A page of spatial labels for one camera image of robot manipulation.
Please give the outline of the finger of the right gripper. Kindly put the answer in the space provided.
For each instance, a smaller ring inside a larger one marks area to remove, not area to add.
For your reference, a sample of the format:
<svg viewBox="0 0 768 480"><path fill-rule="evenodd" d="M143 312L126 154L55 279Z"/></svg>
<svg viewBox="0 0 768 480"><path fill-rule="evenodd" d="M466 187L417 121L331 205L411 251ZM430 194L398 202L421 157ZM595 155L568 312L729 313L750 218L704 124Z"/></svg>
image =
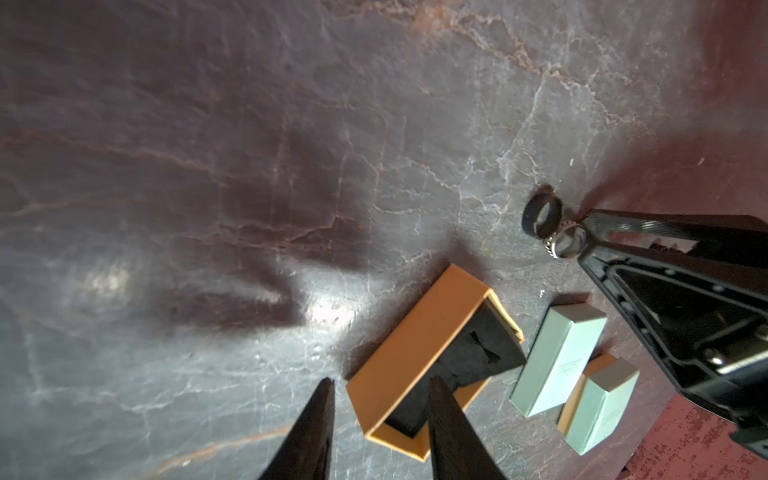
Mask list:
<svg viewBox="0 0 768 480"><path fill-rule="evenodd" d="M597 239L611 232L695 243L691 256L740 266L767 266L767 223L750 215L674 215L591 210L583 225Z"/></svg>

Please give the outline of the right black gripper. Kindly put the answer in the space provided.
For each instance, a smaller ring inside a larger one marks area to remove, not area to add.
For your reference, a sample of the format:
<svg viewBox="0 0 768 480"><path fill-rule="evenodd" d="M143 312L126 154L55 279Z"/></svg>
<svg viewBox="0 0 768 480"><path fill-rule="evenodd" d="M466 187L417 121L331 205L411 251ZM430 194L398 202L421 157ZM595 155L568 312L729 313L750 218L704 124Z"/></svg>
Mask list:
<svg viewBox="0 0 768 480"><path fill-rule="evenodd" d="M677 392L767 459L767 266L690 251L600 242L578 262Z"/></svg>

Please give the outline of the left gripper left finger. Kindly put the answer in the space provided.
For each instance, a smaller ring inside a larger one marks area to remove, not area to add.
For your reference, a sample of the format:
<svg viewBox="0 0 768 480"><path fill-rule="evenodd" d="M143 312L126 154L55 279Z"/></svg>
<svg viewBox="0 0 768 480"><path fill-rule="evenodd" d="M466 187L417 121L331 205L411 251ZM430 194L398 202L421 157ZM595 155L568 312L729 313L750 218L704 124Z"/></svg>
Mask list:
<svg viewBox="0 0 768 480"><path fill-rule="evenodd" d="M318 383L260 479L328 479L334 421L335 382L326 377Z"/></svg>

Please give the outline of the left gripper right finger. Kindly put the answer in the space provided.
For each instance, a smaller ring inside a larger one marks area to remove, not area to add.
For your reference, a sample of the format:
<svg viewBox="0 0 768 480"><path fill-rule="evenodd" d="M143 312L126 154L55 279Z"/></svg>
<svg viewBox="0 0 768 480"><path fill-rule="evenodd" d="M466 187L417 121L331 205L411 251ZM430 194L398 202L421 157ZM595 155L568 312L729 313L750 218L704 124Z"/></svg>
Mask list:
<svg viewBox="0 0 768 480"><path fill-rule="evenodd" d="M428 430L433 478L505 479L441 377L431 377Z"/></svg>

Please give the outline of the pale green lift-off lid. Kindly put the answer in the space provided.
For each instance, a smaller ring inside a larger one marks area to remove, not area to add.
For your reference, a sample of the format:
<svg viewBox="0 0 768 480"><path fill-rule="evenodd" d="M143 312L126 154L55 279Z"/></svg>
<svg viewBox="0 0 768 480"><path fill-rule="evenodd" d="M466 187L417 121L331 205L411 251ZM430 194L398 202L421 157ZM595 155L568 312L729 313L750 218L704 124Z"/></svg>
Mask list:
<svg viewBox="0 0 768 480"><path fill-rule="evenodd" d="M579 455L585 455L617 428L639 378L639 370L625 359L591 375L565 437Z"/></svg>

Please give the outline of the pale green box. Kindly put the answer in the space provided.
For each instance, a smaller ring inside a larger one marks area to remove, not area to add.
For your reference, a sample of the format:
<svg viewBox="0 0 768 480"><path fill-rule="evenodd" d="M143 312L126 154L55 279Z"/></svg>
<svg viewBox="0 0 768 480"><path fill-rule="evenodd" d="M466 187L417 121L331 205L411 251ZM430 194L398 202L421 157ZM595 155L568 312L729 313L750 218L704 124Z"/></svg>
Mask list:
<svg viewBox="0 0 768 480"><path fill-rule="evenodd" d="M606 313L587 303L548 309L510 396L524 417L566 403L607 320Z"/></svg>

